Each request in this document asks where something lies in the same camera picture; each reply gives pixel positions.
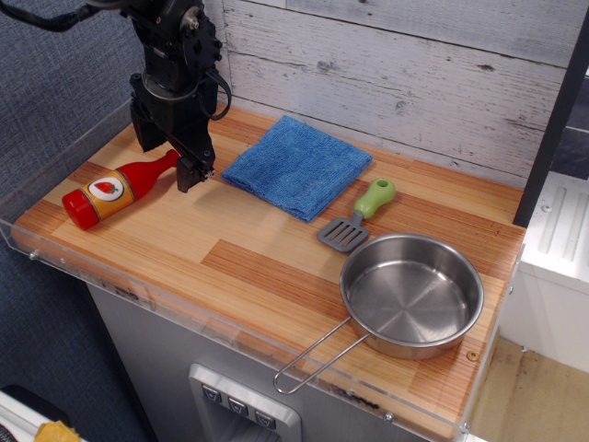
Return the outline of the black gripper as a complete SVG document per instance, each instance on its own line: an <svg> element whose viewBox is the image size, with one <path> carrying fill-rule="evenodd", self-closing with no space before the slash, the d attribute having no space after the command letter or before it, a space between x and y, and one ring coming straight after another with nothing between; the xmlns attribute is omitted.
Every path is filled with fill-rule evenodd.
<svg viewBox="0 0 589 442"><path fill-rule="evenodd" d="M180 154L176 176L180 192L214 174L215 153L208 131L209 119L195 91L176 97L140 74L130 78L133 88L131 117L144 152L170 143Z"/></svg>

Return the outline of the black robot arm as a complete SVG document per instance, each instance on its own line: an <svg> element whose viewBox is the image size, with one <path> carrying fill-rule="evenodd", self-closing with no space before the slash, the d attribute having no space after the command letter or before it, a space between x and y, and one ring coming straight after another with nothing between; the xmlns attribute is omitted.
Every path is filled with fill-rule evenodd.
<svg viewBox="0 0 589 442"><path fill-rule="evenodd" d="M226 115L218 92L231 92L216 68L223 44L201 1L129 1L121 12L144 47L144 70L130 79L137 140L144 151L174 147L177 185L187 192L214 174L208 125Z"/></svg>

